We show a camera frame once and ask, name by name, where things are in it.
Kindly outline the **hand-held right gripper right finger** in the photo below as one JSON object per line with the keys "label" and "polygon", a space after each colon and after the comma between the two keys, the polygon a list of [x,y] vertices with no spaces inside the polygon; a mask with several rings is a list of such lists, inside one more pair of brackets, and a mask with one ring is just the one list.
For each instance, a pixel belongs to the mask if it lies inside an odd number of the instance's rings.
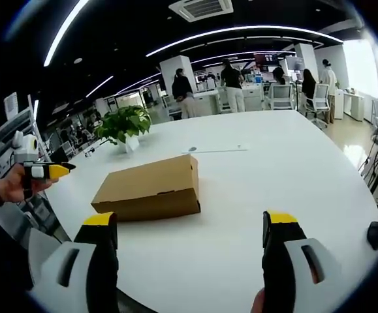
{"label": "hand-held right gripper right finger", "polygon": [[288,213],[263,212],[264,312],[333,312],[341,265]]}

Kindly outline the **person's left hand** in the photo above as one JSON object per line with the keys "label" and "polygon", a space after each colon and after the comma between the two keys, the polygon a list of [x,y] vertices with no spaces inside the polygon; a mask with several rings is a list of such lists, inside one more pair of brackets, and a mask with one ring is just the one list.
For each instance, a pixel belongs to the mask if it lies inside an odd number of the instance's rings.
{"label": "person's left hand", "polygon": [[29,199],[59,181],[59,179],[32,179],[31,187],[25,190],[25,180],[26,174],[24,166],[21,164],[13,165],[8,173],[0,179],[0,205],[6,202],[17,203]]}

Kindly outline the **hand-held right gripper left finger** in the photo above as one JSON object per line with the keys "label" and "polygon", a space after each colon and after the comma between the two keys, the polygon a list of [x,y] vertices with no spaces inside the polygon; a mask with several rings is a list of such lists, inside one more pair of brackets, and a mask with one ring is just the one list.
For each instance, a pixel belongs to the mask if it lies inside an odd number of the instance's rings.
{"label": "hand-held right gripper left finger", "polygon": [[89,217],[73,241],[31,229],[30,296],[45,312],[118,312],[117,249],[113,212]]}

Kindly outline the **person's right hand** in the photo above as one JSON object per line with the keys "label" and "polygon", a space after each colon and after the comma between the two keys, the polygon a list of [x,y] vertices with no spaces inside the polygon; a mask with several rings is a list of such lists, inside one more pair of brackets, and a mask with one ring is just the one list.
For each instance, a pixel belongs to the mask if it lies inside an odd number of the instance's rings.
{"label": "person's right hand", "polygon": [[264,308],[265,289],[262,288],[255,296],[251,313],[263,313]]}

